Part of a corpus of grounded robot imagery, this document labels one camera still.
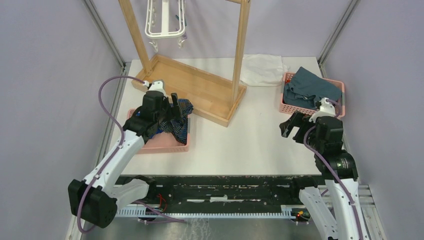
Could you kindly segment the navy striped boxer underwear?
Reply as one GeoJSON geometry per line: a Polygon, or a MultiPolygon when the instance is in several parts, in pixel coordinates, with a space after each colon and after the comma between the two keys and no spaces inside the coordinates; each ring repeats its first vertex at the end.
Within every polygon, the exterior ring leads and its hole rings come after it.
{"type": "Polygon", "coordinates": [[[193,110],[193,104],[185,98],[183,118],[162,122],[156,133],[171,133],[177,142],[186,145],[188,141],[188,118],[193,110]]]}

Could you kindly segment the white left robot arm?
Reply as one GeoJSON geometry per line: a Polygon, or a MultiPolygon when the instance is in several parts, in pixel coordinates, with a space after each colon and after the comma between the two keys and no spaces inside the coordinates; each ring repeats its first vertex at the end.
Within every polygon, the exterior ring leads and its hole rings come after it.
{"type": "Polygon", "coordinates": [[[177,93],[167,97],[157,90],[146,92],[142,105],[119,128],[121,137],[113,149],[83,180],[74,179],[69,184],[70,209],[78,224],[85,220],[104,229],[127,205],[156,200],[158,191],[147,178],[136,178],[119,187],[115,183],[133,156],[157,134],[160,124],[181,117],[177,93]]]}

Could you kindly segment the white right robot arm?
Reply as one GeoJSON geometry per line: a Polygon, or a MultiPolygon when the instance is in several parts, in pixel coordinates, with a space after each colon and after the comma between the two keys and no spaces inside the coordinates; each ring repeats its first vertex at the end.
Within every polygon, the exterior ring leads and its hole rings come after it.
{"type": "Polygon", "coordinates": [[[356,163],[343,149],[343,122],[335,116],[312,119],[310,115],[295,111],[279,125],[282,137],[287,138],[294,127],[299,129],[293,140],[313,152],[333,210],[324,202],[318,185],[310,176],[292,180],[289,199],[305,205],[323,240],[370,239],[360,205],[356,163]]]}

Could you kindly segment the wooden hanger rack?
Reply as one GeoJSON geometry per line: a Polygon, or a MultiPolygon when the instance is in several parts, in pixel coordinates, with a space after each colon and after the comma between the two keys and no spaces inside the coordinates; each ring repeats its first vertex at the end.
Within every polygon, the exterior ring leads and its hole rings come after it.
{"type": "Polygon", "coordinates": [[[194,105],[194,114],[227,127],[241,102],[246,86],[239,83],[251,2],[240,5],[236,51],[232,80],[195,68],[169,57],[155,54],[149,58],[137,18],[130,1],[119,1],[135,49],[143,66],[137,74],[141,80],[164,80],[167,93],[177,93],[194,105]]]}

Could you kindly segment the teal grey underwear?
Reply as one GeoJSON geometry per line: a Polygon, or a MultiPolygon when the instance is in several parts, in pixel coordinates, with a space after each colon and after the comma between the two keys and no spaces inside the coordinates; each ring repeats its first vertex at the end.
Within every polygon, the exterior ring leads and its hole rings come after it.
{"type": "Polygon", "coordinates": [[[300,67],[283,88],[283,101],[286,104],[309,110],[315,110],[316,102],[322,98],[337,101],[341,96],[340,88],[304,67],[300,67]]]}

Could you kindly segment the white plastic clip hanger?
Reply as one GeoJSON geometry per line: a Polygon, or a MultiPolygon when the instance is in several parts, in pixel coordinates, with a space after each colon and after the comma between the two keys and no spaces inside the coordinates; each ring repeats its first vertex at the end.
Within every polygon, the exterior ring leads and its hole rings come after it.
{"type": "Polygon", "coordinates": [[[147,1],[146,19],[144,33],[149,38],[149,44],[155,53],[159,52],[159,39],[177,39],[179,49],[184,47],[187,40],[186,28],[186,2],[184,0],[177,1],[177,14],[171,14],[171,1],[161,0],[160,11],[157,10],[157,2],[155,0],[147,1]],[[157,13],[160,13],[160,30],[154,31],[157,24],[157,13]]]}

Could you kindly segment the pink basket right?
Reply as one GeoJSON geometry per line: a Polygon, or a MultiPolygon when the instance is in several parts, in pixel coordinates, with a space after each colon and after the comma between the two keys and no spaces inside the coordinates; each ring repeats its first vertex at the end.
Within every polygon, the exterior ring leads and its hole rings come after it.
{"type": "MultiPolygon", "coordinates": [[[[280,101],[279,101],[279,112],[285,113],[285,114],[292,114],[295,111],[300,111],[304,114],[312,115],[313,113],[316,112],[316,110],[290,105],[290,104],[285,103],[285,101],[283,99],[283,97],[284,97],[284,86],[292,80],[294,75],[295,75],[294,72],[285,72],[283,74],[280,101]]],[[[342,91],[341,97],[337,100],[337,103],[341,105],[341,108],[337,108],[335,110],[335,113],[338,115],[338,118],[341,119],[346,114],[345,84],[341,81],[338,81],[338,80],[332,80],[332,79],[328,79],[328,78],[323,78],[323,79],[325,81],[335,85],[337,88],[339,88],[342,91]]]]}

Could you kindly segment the pink basket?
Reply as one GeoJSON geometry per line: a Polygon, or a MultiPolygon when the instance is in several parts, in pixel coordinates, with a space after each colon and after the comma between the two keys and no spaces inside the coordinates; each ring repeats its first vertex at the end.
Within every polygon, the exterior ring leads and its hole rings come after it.
{"type": "MultiPolygon", "coordinates": [[[[294,72],[285,72],[283,74],[280,101],[279,101],[279,112],[285,113],[285,114],[292,114],[295,111],[300,111],[304,114],[312,115],[313,113],[316,112],[316,110],[290,105],[290,104],[285,103],[285,101],[283,99],[283,97],[284,97],[284,86],[292,80],[294,75],[295,75],[294,72]]],[[[338,81],[338,80],[332,80],[332,79],[328,79],[328,78],[323,78],[323,79],[325,81],[335,85],[337,88],[339,88],[342,91],[341,97],[337,100],[337,103],[341,105],[341,108],[337,108],[335,110],[335,113],[338,115],[338,118],[341,119],[346,114],[345,84],[341,81],[338,81]]]]}
{"type": "Polygon", "coordinates": [[[190,148],[191,115],[187,122],[187,142],[178,142],[171,133],[162,132],[156,134],[136,154],[165,154],[188,152],[190,148]]]}

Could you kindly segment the pink basket left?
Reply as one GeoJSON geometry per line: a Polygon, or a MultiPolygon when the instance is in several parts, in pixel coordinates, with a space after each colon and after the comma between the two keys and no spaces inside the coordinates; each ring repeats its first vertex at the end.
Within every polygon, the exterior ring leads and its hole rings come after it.
{"type": "Polygon", "coordinates": [[[190,148],[191,115],[187,122],[187,142],[178,142],[171,133],[162,132],[156,134],[136,154],[165,154],[188,152],[190,148]]]}

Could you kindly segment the white folded cloth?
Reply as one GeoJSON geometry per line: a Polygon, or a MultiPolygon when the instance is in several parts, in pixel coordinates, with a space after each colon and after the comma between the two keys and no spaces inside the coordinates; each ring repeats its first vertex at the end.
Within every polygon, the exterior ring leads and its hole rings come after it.
{"type": "Polygon", "coordinates": [[[280,55],[245,54],[242,58],[240,80],[248,87],[276,87],[290,67],[280,55]]]}

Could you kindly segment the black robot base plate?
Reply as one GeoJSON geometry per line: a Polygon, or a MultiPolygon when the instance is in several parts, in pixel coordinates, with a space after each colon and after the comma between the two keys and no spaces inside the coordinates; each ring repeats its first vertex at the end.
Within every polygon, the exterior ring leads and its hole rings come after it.
{"type": "Polygon", "coordinates": [[[300,205],[301,186],[323,184],[312,175],[149,176],[142,202],[166,214],[274,214],[300,205]]]}

